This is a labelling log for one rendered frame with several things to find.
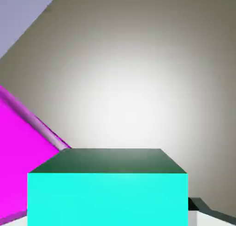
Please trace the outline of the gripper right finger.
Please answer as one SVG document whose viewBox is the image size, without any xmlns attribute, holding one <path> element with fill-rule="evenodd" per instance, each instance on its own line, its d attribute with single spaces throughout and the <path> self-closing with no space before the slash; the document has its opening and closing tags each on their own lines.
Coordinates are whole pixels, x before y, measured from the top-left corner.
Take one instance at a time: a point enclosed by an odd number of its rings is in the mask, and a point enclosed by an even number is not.
<svg viewBox="0 0 236 226">
<path fill-rule="evenodd" d="M 188 205 L 188 226 L 236 226 L 236 217 L 211 209 L 199 197 L 189 197 Z"/>
</svg>

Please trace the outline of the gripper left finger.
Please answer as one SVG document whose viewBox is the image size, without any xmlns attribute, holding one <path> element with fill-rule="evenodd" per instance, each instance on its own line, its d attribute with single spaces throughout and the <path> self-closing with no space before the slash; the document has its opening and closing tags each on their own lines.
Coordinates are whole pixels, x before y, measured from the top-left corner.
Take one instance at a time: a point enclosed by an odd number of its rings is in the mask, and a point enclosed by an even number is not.
<svg viewBox="0 0 236 226">
<path fill-rule="evenodd" d="M 27 210 L 0 216 L 0 226 L 27 226 Z"/>
</svg>

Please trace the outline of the small cyan cube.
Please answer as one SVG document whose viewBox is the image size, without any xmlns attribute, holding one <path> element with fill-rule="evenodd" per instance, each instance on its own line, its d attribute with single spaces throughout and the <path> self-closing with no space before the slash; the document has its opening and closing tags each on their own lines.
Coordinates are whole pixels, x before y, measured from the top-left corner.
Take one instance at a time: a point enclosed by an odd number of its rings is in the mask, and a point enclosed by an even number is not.
<svg viewBox="0 0 236 226">
<path fill-rule="evenodd" d="M 27 226 L 188 226 L 188 174 L 161 149 L 66 149 L 27 181 Z"/>
</svg>

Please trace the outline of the large magenta box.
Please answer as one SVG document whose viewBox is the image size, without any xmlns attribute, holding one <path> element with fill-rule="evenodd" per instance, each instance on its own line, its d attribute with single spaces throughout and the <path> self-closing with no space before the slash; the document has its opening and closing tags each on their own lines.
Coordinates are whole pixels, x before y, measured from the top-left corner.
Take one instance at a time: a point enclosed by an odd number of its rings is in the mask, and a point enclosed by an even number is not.
<svg viewBox="0 0 236 226">
<path fill-rule="evenodd" d="M 0 226 L 27 215 L 27 174 L 68 148 L 0 85 Z"/>
</svg>

